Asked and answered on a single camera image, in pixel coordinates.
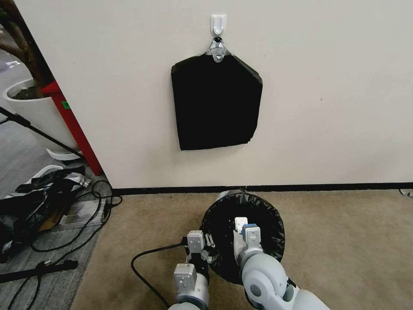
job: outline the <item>black baseboard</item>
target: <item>black baseboard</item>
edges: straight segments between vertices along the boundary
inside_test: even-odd
[[[351,183],[351,184],[303,184],[303,185],[248,185],[248,186],[189,186],[148,187],[113,189],[116,195],[164,194],[164,193],[207,193],[223,192],[243,188],[249,192],[297,192],[362,189],[411,189],[413,182],[406,183]]]

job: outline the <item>black bag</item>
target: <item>black bag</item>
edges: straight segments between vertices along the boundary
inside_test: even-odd
[[[172,67],[181,150],[248,143],[258,122],[262,79],[232,54],[219,63],[200,55]]]
[[[37,235],[38,227],[57,209],[70,207],[76,193],[89,184],[85,167],[68,168],[32,178],[0,199],[0,263]]]

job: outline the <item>tripod stand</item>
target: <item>tripod stand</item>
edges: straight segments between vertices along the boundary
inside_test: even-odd
[[[70,153],[73,153],[73,154],[79,156],[79,158],[85,159],[85,157],[84,157],[82,154],[80,154],[79,152],[77,152],[77,151],[75,151],[74,149],[68,147],[67,145],[61,143],[60,141],[56,140],[55,138],[49,136],[48,134],[46,134],[45,132],[41,131],[40,129],[37,129],[36,127],[32,126],[32,125],[30,124],[30,121],[28,121],[28,120],[25,119],[24,117],[22,117],[22,116],[20,116],[20,115],[18,115],[18,114],[13,114],[12,112],[7,111],[5,108],[3,108],[3,107],[1,107],[1,106],[0,106],[0,113],[3,114],[3,115],[5,115],[5,116],[7,117],[5,120],[3,120],[3,121],[0,122],[0,125],[6,123],[6,122],[8,122],[8,121],[16,122],[16,123],[18,123],[19,125],[22,125],[22,126],[28,128],[28,129],[30,129],[31,131],[34,131],[35,133],[37,133],[37,134],[45,137],[46,139],[52,141],[53,143],[56,143],[58,146],[61,146],[62,148],[68,150]]]

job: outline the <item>green sticker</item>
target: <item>green sticker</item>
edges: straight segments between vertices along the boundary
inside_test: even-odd
[[[70,110],[70,106],[67,101],[62,101],[62,105],[66,110]]]

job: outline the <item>power cord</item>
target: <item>power cord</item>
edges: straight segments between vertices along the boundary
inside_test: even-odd
[[[132,261],[130,262],[130,267],[132,268],[132,271],[142,280],[142,282],[144,282],[158,297],[159,299],[163,302],[163,304],[166,306],[166,308],[168,309],[170,307],[169,303],[166,301],[166,299],[161,295],[161,293],[154,288],[135,268],[134,263],[135,260],[143,255],[149,254],[149,253],[155,253],[155,252],[159,252],[159,251],[163,251],[163,250],[168,250],[168,249],[172,249],[172,248],[177,248],[183,245],[186,245],[186,238],[183,237],[180,243],[174,244],[174,245],[169,245],[166,247],[162,247],[162,248],[156,248],[153,250],[149,250],[149,251],[145,251],[142,253],[139,253],[138,255],[136,255]]]
[[[111,194],[108,195],[108,196],[102,196],[102,195],[100,194],[100,192],[96,191],[96,190],[95,190],[96,185],[99,184],[99,183],[105,183],[105,184],[109,185],[109,188],[110,188],[110,190],[111,190]],[[57,259],[52,265],[56,265],[56,264],[57,264],[58,262],[60,262],[63,258],[65,258],[66,256],[68,256],[68,255],[72,254],[73,252],[79,250],[79,249],[80,249],[81,247],[83,247],[86,243],[88,243],[88,242],[93,238],[93,236],[94,236],[100,229],[102,229],[102,227],[108,222],[108,220],[109,220],[109,218],[110,218],[110,216],[111,216],[111,210],[112,210],[112,208],[120,205],[121,202],[122,202],[122,200],[123,200],[122,196],[115,196],[115,195],[113,195],[113,188],[112,188],[112,186],[110,185],[110,183],[109,183],[108,181],[106,181],[106,180],[99,180],[99,181],[95,182],[95,183],[93,184],[93,186],[92,186],[92,190],[91,190],[90,192],[87,192],[87,193],[84,193],[84,194],[78,196],[78,197],[76,198],[75,202],[76,202],[76,201],[79,201],[79,199],[81,199],[81,198],[83,198],[83,197],[86,197],[86,196],[88,196],[88,195],[93,195],[95,198],[99,199],[98,207],[97,207],[95,213],[93,213],[93,215],[90,217],[90,219],[89,219],[89,220],[83,225],[83,227],[80,229],[79,233],[78,233],[71,241],[69,241],[69,242],[67,242],[67,243],[65,243],[65,244],[63,244],[63,245],[61,245],[61,246],[55,247],[55,248],[43,249],[43,250],[36,248],[36,247],[33,245],[33,242],[30,244],[30,247],[32,248],[32,250],[35,251],[35,252],[39,252],[39,253],[51,252],[51,251],[55,251],[55,250],[58,250],[58,249],[67,247],[68,245],[71,245],[73,242],[75,242],[75,241],[80,237],[80,235],[82,234],[82,232],[83,232],[84,229],[86,228],[87,224],[89,224],[90,221],[93,220],[93,218],[97,215],[97,213],[98,213],[99,210],[100,210],[100,206],[101,206],[101,204],[102,204],[102,200],[109,198],[109,199],[110,199],[110,200],[109,200],[109,203],[105,206],[105,210],[108,211],[108,214],[107,214],[106,219],[104,220],[104,222],[89,236],[89,238],[88,238],[86,241],[84,241],[82,244],[80,244],[79,246],[75,247],[74,249],[70,250],[69,252],[65,253],[64,255],[62,255],[62,256],[61,256],[59,259]],[[116,202],[116,203],[114,203],[114,202],[113,202],[114,198],[118,198],[119,201]],[[44,262],[41,262],[41,263],[39,263],[39,264],[36,266],[36,268],[41,268],[41,267],[43,267],[43,266],[45,266],[45,263],[44,263]],[[22,285],[19,287],[19,289],[17,290],[17,292],[14,294],[12,300],[11,300],[10,303],[9,303],[9,306],[7,307],[7,310],[11,310],[14,301],[16,300],[16,298],[17,298],[17,296],[19,295],[19,293],[22,291],[23,287],[24,287],[24,286],[26,285],[26,283],[29,281],[29,279],[30,279],[30,277],[27,278],[27,279],[22,283]],[[34,302],[36,301],[37,295],[39,294],[40,285],[41,285],[41,276],[38,276],[38,277],[37,277],[36,291],[35,291],[35,293],[34,293],[34,296],[33,296],[32,300],[31,300],[31,303],[30,303],[29,306],[26,308],[26,310],[29,310],[29,309],[33,306]]]

